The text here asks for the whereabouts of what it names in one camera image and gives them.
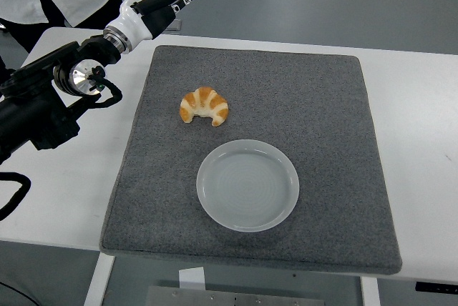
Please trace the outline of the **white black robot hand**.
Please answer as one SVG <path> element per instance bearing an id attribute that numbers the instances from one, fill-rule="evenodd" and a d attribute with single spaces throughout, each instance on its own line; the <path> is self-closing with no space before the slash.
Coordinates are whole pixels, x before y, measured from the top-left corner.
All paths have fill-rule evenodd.
<path id="1" fill-rule="evenodd" d="M 105 27 L 103 37 L 122 51 L 133 50 L 141 41 L 155 39 L 194 0 L 124 0 L 120 15 Z"/>

